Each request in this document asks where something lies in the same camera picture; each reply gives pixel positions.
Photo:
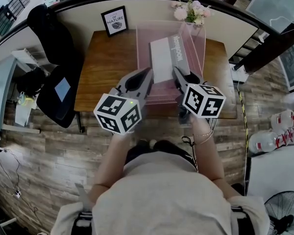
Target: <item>fan grille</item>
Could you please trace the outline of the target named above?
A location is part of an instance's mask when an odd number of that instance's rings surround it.
[[[274,195],[266,203],[268,215],[276,219],[284,216],[294,216],[294,191],[285,191]],[[274,226],[271,223],[269,234],[273,234]],[[294,234],[294,221],[291,226],[283,234]]]

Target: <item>black strap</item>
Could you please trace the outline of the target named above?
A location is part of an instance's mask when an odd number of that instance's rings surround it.
[[[92,235],[92,220],[91,212],[81,212],[73,224],[71,235]]]
[[[245,211],[243,211],[243,208],[241,206],[238,206],[232,207],[231,209],[233,212],[241,212],[245,214],[244,218],[237,219],[237,223],[239,226],[239,235],[255,235],[255,230],[250,220],[250,217]]]

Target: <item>white box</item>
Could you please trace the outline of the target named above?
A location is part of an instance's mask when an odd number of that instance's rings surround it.
[[[103,129],[121,135],[142,120],[138,100],[110,94],[102,95],[94,114]]]
[[[198,118],[218,118],[225,100],[217,87],[188,84],[182,104]]]
[[[173,67],[178,67],[183,75],[190,74],[190,67],[180,34],[151,42],[150,54],[155,84],[173,79]]]

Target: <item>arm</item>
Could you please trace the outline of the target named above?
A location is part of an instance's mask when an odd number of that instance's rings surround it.
[[[88,193],[92,203],[122,177],[127,152],[130,148],[131,134],[113,135],[109,148],[99,166],[95,184]]]
[[[223,192],[226,199],[239,196],[224,179],[224,170],[212,132],[206,119],[191,115],[198,172],[210,179]]]

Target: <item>plastic bottle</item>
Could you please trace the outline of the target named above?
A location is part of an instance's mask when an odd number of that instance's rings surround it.
[[[294,112],[286,110],[271,116],[271,127],[278,134],[284,134],[289,128],[294,126]]]
[[[248,147],[249,150],[253,153],[258,152],[270,152],[275,150],[276,147],[276,139],[278,135],[275,132],[270,131],[260,131],[253,134],[249,141]]]

